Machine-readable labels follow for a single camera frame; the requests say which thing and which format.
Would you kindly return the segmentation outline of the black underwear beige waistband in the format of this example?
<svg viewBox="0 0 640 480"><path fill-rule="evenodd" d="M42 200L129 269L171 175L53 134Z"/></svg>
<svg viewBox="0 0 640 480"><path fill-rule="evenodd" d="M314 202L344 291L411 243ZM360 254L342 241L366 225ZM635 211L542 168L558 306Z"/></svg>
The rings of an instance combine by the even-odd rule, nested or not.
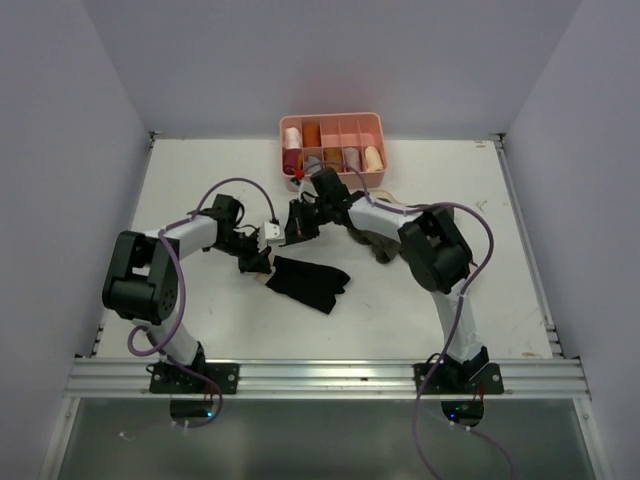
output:
<svg viewBox="0 0 640 480"><path fill-rule="evenodd" d="M275 256L270 269L256 272L255 279L280 295L328 315L351 277L332 266Z"/></svg>

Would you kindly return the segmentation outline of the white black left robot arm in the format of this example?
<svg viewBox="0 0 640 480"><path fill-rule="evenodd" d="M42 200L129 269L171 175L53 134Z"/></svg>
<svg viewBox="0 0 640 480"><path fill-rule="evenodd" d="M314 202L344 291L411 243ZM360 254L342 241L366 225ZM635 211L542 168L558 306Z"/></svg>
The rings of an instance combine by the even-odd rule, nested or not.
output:
<svg viewBox="0 0 640 480"><path fill-rule="evenodd" d="M102 290L108 310L133 325L129 352L139 358L158 354L174 366L172 379L185 392L201 390L208 379L203 347L184 326L187 288L182 261L217 250L237 259L242 273L271 272L269 235L277 220L241 231L244 206L228 195L211 207L154 231L123 231L115 242Z"/></svg>

